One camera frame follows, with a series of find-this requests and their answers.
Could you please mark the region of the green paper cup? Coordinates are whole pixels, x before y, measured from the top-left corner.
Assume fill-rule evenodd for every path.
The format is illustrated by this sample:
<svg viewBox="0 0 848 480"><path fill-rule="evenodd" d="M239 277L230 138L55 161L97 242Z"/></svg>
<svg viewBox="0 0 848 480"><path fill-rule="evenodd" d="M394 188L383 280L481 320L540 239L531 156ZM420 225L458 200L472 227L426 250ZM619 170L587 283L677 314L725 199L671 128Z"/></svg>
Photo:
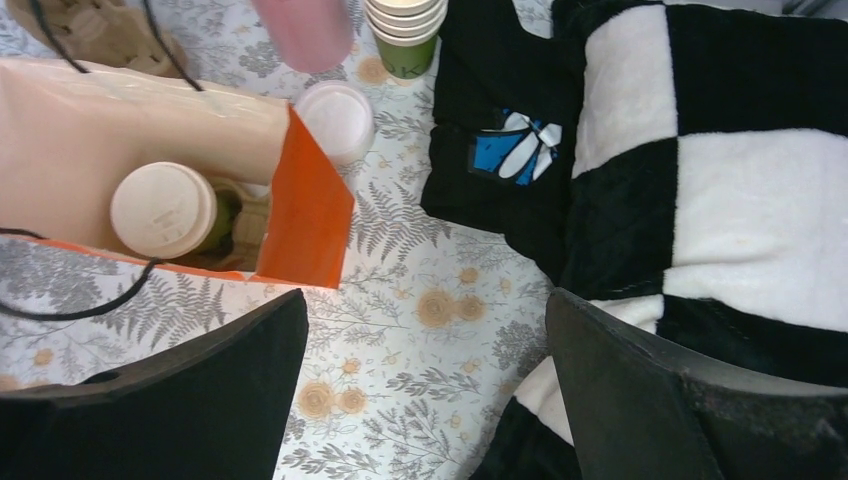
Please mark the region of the green paper cup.
<svg viewBox="0 0 848 480"><path fill-rule="evenodd" d="M216 217L206 238L191 251L192 254L223 255L232 249L232 231L242 203L230 190L216 190Z"/></svg>

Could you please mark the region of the orange paper bag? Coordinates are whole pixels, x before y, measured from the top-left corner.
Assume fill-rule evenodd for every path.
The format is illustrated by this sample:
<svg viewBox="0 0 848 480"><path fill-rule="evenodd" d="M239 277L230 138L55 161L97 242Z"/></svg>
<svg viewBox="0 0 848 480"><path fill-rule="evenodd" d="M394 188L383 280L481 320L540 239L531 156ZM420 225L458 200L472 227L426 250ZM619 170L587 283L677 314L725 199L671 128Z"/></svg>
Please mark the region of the orange paper bag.
<svg viewBox="0 0 848 480"><path fill-rule="evenodd" d="M119 183L155 162L270 188L270 219L256 269L202 268L199 254L137 254L115 234L110 204ZM160 77L76 61L1 61L1 231L64 250L135 263L118 297L77 312L4 314L75 321L118 309L158 267L210 278L339 285L354 199L295 109L186 75Z"/></svg>

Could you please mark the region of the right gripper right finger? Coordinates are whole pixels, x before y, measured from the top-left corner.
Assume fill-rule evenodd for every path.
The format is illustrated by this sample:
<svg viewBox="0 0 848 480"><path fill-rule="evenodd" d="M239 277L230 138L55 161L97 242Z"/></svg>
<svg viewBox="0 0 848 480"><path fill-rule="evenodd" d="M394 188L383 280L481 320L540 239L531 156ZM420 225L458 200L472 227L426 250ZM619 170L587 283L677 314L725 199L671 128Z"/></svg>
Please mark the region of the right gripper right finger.
<svg viewBox="0 0 848 480"><path fill-rule="evenodd" d="M843 479L847 392L747 370L573 293L546 307L586 479Z"/></svg>

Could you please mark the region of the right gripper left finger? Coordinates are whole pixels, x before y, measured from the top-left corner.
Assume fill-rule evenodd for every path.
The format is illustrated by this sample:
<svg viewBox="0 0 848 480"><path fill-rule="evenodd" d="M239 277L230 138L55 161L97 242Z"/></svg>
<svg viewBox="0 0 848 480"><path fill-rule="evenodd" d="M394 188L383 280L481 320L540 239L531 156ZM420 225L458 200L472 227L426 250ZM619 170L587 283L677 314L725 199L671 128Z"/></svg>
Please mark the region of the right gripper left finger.
<svg viewBox="0 0 848 480"><path fill-rule="evenodd" d="M77 385L1 396L5 479L269 479L309 323L292 290Z"/></svg>

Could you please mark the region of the white plastic lid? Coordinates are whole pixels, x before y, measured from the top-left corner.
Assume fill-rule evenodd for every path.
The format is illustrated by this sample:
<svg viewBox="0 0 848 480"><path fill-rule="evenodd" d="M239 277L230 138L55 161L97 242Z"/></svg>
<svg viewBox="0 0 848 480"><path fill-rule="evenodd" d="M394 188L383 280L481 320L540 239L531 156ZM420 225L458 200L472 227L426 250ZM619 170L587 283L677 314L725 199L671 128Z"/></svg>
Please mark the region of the white plastic lid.
<svg viewBox="0 0 848 480"><path fill-rule="evenodd" d="M128 174L116 188L110 220L131 251L175 259L197 250L218 219L218 199L208 180L173 162L155 162Z"/></svg>

